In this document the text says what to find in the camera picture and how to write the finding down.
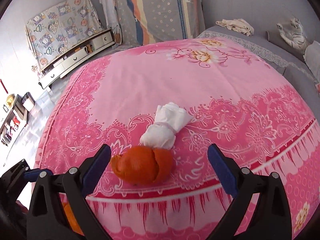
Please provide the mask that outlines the orange instant noodle wrapper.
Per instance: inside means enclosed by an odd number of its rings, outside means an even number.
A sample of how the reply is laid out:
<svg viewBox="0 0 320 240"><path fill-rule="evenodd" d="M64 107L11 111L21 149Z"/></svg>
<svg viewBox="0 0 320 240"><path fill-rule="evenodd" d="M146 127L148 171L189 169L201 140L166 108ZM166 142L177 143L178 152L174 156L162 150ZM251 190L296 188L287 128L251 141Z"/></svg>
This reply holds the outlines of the orange instant noodle wrapper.
<svg viewBox="0 0 320 240"><path fill-rule="evenodd" d="M71 206L68 202L63 202L63 209L64 209L64 212L66 214L66 217L68 219L68 222L72 228L72 230L80 235L84 235L84 233L82 232L79 224L77 223L76 221L76 218L71 210Z"/></svg>

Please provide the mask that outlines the cluttered shelf unit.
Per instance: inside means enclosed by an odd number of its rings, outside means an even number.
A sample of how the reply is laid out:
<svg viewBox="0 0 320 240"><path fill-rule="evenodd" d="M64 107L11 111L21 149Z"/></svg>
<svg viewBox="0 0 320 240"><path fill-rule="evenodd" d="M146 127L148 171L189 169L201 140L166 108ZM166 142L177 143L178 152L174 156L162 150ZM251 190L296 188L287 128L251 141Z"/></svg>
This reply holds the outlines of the cluttered shelf unit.
<svg viewBox="0 0 320 240"><path fill-rule="evenodd" d="M1 146L9 154L16 139L28 124L35 101L29 92L24 96L8 95L1 107Z"/></svg>

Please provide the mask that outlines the white drawer cabinet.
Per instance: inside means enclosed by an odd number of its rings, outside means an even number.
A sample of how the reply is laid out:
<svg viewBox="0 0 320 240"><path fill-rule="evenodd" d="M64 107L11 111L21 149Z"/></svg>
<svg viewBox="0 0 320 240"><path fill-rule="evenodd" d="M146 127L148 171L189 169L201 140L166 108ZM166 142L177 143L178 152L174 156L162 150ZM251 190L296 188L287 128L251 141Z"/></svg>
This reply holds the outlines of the white drawer cabinet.
<svg viewBox="0 0 320 240"><path fill-rule="evenodd" d="M112 29L104 30L98 34L81 41L70 50L65 51L43 71L39 78L39 85L46 89L58 78L65 77L76 67L101 51L114 46L115 38Z"/></svg>

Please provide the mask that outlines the white tissue bundle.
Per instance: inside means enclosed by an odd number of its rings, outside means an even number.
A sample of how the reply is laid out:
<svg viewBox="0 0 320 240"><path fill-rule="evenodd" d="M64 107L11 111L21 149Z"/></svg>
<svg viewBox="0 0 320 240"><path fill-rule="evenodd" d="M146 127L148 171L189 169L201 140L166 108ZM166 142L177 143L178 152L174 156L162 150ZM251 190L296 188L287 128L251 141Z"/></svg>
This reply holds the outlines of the white tissue bundle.
<svg viewBox="0 0 320 240"><path fill-rule="evenodd" d="M140 137L140 144L150 148L172 149L176 135L193 117L177 104L158 105L155 120Z"/></svg>

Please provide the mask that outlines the cartoon patterned cloth cover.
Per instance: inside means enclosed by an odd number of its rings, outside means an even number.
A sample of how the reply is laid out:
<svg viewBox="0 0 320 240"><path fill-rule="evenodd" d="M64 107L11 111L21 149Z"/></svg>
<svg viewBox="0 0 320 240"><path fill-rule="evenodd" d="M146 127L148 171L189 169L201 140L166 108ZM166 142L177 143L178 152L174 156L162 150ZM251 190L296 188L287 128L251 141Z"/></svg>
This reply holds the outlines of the cartoon patterned cloth cover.
<svg viewBox="0 0 320 240"><path fill-rule="evenodd" d="M40 70L83 40L103 31L91 0L66 0L25 25L29 48Z"/></svg>

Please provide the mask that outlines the pink floral bed sheet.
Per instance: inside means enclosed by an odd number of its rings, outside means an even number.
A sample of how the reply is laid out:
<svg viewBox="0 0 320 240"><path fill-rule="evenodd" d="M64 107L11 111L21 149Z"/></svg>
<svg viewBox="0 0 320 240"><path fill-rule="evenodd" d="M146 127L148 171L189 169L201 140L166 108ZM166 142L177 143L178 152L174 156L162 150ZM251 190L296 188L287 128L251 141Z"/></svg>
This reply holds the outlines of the pink floral bed sheet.
<svg viewBox="0 0 320 240"><path fill-rule="evenodd" d="M133 186L107 168L87 198L108 233L205 239L232 201L207 158L215 143L241 167L280 175L297 236L319 205L319 109L284 74L226 38L150 44L81 67L47 121L35 167L64 173L102 144L122 154L170 102L191 121L177 134L168 180Z"/></svg>

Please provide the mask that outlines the light grey cushion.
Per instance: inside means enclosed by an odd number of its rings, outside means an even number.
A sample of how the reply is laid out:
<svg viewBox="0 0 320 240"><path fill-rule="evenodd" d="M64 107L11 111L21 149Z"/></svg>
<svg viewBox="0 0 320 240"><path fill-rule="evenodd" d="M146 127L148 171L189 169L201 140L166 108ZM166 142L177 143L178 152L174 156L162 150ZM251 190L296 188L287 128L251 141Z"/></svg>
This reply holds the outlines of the light grey cushion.
<svg viewBox="0 0 320 240"><path fill-rule="evenodd" d="M313 41L304 53L304 60L312 74L319 81L320 78L320 43Z"/></svg>

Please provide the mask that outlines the grey pillow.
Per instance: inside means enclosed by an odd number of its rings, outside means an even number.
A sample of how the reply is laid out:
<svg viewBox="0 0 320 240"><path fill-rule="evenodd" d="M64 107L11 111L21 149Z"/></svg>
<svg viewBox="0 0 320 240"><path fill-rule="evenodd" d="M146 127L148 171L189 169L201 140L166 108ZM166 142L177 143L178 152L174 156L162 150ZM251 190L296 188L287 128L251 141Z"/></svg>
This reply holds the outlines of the grey pillow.
<svg viewBox="0 0 320 240"><path fill-rule="evenodd" d="M303 55L296 50L295 48L292 48L289 46L281 37L278 32L275 31L266 31L265 32L266 39L268 42L271 42L272 44L282 48L283 50L287 51L288 53L294 55L296 58L298 58L300 61L304 62Z"/></svg>

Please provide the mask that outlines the striped plush cat toy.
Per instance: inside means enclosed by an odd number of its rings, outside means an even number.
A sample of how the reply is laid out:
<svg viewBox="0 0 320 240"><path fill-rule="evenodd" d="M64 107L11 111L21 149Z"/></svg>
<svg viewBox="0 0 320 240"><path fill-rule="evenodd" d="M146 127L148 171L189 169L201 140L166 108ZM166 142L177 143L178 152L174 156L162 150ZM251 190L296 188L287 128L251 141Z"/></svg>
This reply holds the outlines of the striped plush cat toy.
<svg viewBox="0 0 320 240"><path fill-rule="evenodd" d="M277 28L281 38L293 49L301 54L305 53L306 48L310 44L305 34L303 25L296 17L287 23L277 23Z"/></svg>

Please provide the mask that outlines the beige crumpled cloth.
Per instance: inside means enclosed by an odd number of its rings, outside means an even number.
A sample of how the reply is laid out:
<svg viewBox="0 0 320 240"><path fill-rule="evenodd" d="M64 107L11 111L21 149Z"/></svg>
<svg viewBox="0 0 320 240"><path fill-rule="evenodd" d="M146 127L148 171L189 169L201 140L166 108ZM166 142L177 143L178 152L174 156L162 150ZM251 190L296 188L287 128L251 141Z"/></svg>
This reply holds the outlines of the beige crumpled cloth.
<svg viewBox="0 0 320 240"><path fill-rule="evenodd" d="M254 35L254 28L242 18L233 20L223 19L221 21L216 21L216 25L237 33L242 33L246 36Z"/></svg>

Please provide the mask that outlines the white hanging garment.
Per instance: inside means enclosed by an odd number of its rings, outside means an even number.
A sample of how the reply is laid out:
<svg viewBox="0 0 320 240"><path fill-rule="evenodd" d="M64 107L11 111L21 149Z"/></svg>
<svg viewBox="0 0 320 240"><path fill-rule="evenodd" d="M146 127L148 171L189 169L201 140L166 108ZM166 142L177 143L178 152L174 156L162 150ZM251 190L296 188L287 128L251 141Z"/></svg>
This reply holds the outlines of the white hanging garment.
<svg viewBox="0 0 320 240"><path fill-rule="evenodd" d="M117 44L122 44L123 37L117 12L117 0L99 0L103 6L106 27L111 29Z"/></svg>

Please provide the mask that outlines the striped upright mattress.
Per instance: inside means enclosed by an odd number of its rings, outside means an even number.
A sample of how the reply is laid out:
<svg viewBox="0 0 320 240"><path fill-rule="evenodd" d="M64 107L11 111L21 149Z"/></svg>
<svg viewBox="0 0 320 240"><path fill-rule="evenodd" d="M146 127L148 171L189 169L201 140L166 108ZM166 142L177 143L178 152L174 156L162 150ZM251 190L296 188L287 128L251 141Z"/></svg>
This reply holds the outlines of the striped upright mattress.
<svg viewBox="0 0 320 240"><path fill-rule="evenodd" d="M124 44L143 46L197 37L204 31L201 0L115 0Z"/></svg>

